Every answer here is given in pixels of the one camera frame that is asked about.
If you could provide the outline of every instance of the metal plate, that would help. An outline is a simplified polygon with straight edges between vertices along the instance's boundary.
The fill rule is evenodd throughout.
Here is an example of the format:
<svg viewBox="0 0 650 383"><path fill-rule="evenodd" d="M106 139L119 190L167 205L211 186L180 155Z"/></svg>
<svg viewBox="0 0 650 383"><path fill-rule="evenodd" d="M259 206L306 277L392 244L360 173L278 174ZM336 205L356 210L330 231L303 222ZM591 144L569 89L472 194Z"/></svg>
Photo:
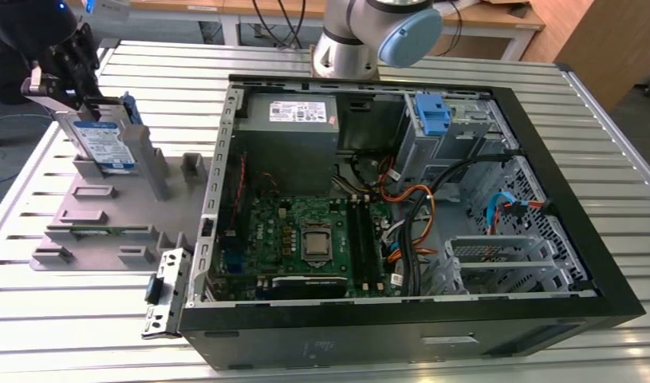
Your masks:
<svg viewBox="0 0 650 383"><path fill-rule="evenodd" d="M308 54L275 49L123 41L104 56L103 91L136 96L168 155L211 155L230 73L310 75ZM52 126L0 206L0 381L650 381L650 175L593 100L547 64L428 58L380 72L386 81L513 88L648 315L527 358L216 373L184 340L140 340L146 274L27 265L74 176L74 147Z"/></svg>

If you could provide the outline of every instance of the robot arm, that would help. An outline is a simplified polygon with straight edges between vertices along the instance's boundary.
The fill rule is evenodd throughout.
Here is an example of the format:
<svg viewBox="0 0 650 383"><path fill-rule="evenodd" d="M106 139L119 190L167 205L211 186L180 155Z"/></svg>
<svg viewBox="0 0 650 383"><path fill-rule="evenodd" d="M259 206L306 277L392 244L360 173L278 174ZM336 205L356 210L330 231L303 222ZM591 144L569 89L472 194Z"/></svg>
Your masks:
<svg viewBox="0 0 650 383"><path fill-rule="evenodd" d="M378 61L414 65L441 35L443 17L432 0L330 0L315 48L322 77L370 79Z"/></svg>
<svg viewBox="0 0 650 383"><path fill-rule="evenodd" d="M32 71L23 94L56 111L84 112L96 120L91 98L99 67L91 27L78 22L62 0L0 0L0 38L24 56Z"/></svg>

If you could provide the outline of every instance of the power supply label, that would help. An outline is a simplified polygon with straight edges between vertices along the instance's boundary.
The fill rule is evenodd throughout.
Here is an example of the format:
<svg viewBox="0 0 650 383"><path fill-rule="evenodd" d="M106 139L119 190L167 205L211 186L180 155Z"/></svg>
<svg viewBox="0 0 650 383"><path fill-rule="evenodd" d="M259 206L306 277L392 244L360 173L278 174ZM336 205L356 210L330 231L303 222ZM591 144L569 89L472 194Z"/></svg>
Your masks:
<svg viewBox="0 0 650 383"><path fill-rule="evenodd" d="M275 101L271 103L271 122L327 122L324 102Z"/></svg>

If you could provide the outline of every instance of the ram slot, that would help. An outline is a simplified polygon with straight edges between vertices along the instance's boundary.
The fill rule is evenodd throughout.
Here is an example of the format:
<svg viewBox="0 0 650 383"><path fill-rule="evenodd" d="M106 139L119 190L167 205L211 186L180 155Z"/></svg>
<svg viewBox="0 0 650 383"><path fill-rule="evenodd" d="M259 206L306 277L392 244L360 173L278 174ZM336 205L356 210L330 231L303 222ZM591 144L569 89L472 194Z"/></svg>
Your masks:
<svg viewBox="0 0 650 383"><path fill-rule="evenodd" d="M379 263L375 246L374 221L367 203L350 202L348 242L354 265L354 281L359 288L374 288L379 282Z"/></svg>

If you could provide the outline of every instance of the metal bracket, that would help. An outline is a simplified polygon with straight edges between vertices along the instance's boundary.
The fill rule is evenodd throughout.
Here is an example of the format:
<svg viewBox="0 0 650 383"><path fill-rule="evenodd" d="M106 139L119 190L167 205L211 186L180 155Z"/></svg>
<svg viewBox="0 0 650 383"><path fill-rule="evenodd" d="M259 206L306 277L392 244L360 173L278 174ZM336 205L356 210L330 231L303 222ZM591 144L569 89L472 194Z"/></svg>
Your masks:
<svg viewBox="0 0 650 383"><path fill-rule="evenodd" d="M156 274L147 287L146 328L143 339L180 338L178 324L188 288L192 255L186 249L166 251Z"/></svg>

